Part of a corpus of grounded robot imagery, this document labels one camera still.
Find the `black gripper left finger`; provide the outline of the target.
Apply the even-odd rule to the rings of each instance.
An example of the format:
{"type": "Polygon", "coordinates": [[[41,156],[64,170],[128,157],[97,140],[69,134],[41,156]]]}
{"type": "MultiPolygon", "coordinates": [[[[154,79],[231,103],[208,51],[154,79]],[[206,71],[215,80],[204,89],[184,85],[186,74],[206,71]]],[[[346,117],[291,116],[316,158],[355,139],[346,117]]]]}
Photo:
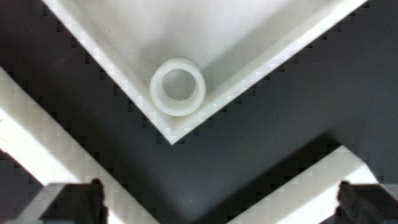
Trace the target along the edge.
{"type": "Polygon", "coordinates": [[[16,224],[108,224],[101,181],[51,183],[17,215],[16,224]]]}

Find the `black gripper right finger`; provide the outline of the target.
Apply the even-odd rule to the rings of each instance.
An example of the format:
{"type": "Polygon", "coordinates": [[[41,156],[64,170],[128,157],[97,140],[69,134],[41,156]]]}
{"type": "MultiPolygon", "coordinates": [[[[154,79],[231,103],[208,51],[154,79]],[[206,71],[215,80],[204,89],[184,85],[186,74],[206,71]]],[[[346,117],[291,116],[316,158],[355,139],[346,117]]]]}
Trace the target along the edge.
{"type": "Polygon", "coordinates": [[[398,224],[398,184],[343,181],[337,208],[320,224],[398,224]]]}

